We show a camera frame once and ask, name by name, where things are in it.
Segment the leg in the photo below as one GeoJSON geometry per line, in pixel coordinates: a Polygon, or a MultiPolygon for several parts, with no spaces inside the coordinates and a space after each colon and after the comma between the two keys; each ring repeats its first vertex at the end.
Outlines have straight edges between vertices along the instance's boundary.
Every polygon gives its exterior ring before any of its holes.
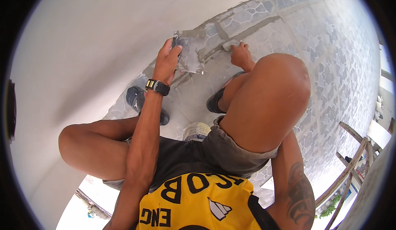
{"type": "Polygon", "coordinates": [[[227,85],[218,103],[227,114],[219,125],[248,151],[273,150],[304,114],[310,88],[308,71],[300,59],[270,54],[227,85]]]}
{"type": "Polygon", "coordinates": [[[59,151],[71,167],[103,180],[125,177],[129,145],[139,117],[75,124],[59,135],[59,151]]]}

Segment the yellow jersey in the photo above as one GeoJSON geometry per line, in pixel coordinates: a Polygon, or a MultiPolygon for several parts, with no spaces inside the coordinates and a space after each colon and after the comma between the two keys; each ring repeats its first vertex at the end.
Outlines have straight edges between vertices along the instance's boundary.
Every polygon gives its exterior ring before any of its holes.
{"type": "Polygon", "coordinates": [[[141,199],[136,229],[279,229],[252,194],[245,178],[183,174],[141,199]]]}

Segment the wristwatch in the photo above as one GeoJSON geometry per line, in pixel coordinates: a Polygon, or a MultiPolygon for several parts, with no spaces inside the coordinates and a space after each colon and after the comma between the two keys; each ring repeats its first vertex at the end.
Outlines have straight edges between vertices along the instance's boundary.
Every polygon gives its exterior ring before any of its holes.
{"type": "Polygon", "coordinates": [[[170,86],[165,85],[159,80],[155,79],[148,79],[146,83],[146,89],[150,89],[161,93],[162,95],[166,96],[169,94],[169,90],[171,89],[170,86]]]}

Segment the hand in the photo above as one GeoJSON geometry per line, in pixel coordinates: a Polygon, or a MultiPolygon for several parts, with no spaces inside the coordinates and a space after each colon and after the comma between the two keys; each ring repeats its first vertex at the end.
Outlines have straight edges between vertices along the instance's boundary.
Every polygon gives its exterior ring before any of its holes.
{"type": "Polygon", "coordinates": [[[154,74],[152,76],[153,79],[160,80],[162,83],[167,85],[170,85],[173,78],[175,78],[177,56],[183,49],[183,47],[179,45],[171,50],[171,46],[172,38],[166,40],[165,44],[160,49],[160,52],[158,52],[154,74]]]}
{"type": "Polygon", "coordinates": [[[240,42],[239,47],[231,45],[231,63],[242,68],[245,72],[251,72],[255,66],[249,51],[249,45],[240,42]]]}

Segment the shoe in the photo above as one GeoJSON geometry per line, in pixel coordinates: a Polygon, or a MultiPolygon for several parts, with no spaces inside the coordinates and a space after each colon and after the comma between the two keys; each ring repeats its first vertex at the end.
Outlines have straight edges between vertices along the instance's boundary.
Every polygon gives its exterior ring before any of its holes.
{"type": "MultiPolygon", "coordinates": [[[[126,91],[126,102],[130,105],[140,116],[141,111],[143,109],[143,104],[145,103],[145,91],[140,87],[133,86],[128,88],[126,91]]],[[[160,126],[167,125],[169,123],[169,114],[161,109],[160,115],[160,126]]]]}
{"type": "Polygon", "coordinates": [[[225,114],[226,112],[222,111],[217,103],[219,100],[223,97],[224,94],[224,89],[225,87],[233,80],[236,78],[238,75],[245,74],[244,71],[240,71],[239,73],[236,73],[231,79],[229,79],[224,86],[215,94],[213,94],[207,101],[206,101],[206,108],[213,113],[220,113],[220,114],[225,114]]]}

